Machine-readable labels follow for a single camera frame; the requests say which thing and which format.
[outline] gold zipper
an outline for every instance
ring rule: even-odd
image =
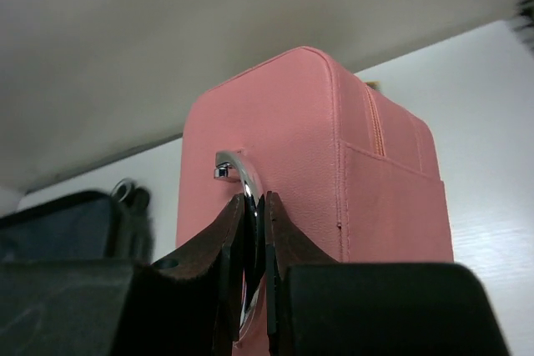
[[[373,132],[375,133],[375,151],[379,156],[385,156],[384,139],[382,137],[382,128],[380,127],[380,120],[378,119],[378,108],[376,107],[375,99],[371,93],[372,89],[365,85],[367,91],[367,99],[369,100],[370,118],[373,122]]]

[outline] metal ring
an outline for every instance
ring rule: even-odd
[[[259,262],[260,252],[263,251],[264,243],[264,225],[263,225],[263,212],[260,210],[260,200],[264,195],[259,176],[250,163],[250,161],[242,154],[237,152],[231,152],[228,150],[217,152],[215,156],[215,179],[223,179],[229,182],[241,182],[243,186],[245,203],[249,212],[251,221],[254,222],[254,245],[255,245],[255,259],[254,259],[254,271],[256,271]],[[250,331],[251,324],[258,316],[261,308],[264,285],[263,279],[258,283],[258,287],[255,289],[252,295],[252,302],[248,309],[243,302],[241,308],[241,319],[239,324],[239,336],[240,339]],[[249,296],[247,291],[249,289],[244,286],[245,299]]]

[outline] black case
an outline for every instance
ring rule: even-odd
[[[84,191],[0,219],[0,262],[134,258],[152,251],[146,210]]]

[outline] pink bag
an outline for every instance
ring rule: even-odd
[[[429,128],[335,60],[296,48],[202,95],[184,129],[177,245],[209,225],[239,183],[214,180],[240,151],[291,220],[341,262],[453,259]],[[267,355],[265,315],[234,354]]]

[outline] pink fabric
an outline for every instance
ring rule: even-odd
[[[296,48],[211,89],[184,130],[177,245],[240,185],[213,179],[218,150],[241,150],[295,224],[343,262],[451,261],[431,132],[313,48]],[[265,327],[235,354],[269,354]]]

